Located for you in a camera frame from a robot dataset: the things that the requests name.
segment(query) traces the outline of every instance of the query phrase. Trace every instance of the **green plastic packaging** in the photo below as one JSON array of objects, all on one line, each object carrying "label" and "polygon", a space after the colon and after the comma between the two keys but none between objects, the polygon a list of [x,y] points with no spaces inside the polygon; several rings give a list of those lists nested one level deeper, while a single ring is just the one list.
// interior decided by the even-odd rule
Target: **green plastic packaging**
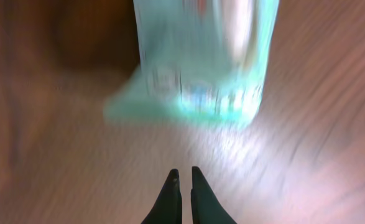
[{"label": "green plastic packaging", "polygon": [[141,65],[110,120],[249,124],[258,112],[279,0],[134,0]]}]

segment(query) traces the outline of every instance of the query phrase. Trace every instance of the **wood grain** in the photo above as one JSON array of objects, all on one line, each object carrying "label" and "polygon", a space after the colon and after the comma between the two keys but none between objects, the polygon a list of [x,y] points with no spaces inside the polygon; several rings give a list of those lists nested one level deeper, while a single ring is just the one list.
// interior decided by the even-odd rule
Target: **wood grain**
[{"label": "wood grain", "polygon": [[191,223],[191,166],[238,223],[365,223],[365,0],[281,0],[244,131],[103,123],[126,74],[57,65],[29,10],[14,15],[12,81],[0,82],[16,102],[0,91],[0,223],[140,223],[172,168]]}]

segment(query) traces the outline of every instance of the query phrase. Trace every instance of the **wooden table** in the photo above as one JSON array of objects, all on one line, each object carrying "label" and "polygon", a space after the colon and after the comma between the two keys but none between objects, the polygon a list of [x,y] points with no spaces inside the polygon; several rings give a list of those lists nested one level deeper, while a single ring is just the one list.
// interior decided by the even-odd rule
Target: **wooden table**
[{"label": "wooden table", "polygon": [[0,223],[140,223],[171,168],[191,223],[191,166],[238,223],[365,223],[365,0],[281,0],[244,131],[104,124],[125,75],[56,67],[26,33],[0,91]]}]

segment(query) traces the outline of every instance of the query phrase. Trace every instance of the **brown wooden floor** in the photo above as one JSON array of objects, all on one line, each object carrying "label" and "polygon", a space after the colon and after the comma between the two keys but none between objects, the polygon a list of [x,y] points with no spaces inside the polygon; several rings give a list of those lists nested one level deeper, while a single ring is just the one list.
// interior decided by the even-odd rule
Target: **brown wooden floor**
[{"label": "brown wooden floor", "polygon": [[54,66],[38,27],[15,30],[10,70],[0,42],[0,223],[140,223],[171,168],[191,223],[191,166],[238,223],[365,223],[365,0],[281,0],[243,132],[104,124],[127,74]]}]

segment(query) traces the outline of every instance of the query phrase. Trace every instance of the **clear plastic bag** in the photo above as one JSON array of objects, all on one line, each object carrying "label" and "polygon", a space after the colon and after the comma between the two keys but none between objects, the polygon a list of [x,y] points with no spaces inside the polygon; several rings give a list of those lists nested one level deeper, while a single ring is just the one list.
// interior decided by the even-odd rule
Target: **clear plastic bag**
[{"label": "clear plastic bag", "polygon": [[262,97],[279,0],[134,0],[141,66],[108,119],[248,124]]}]

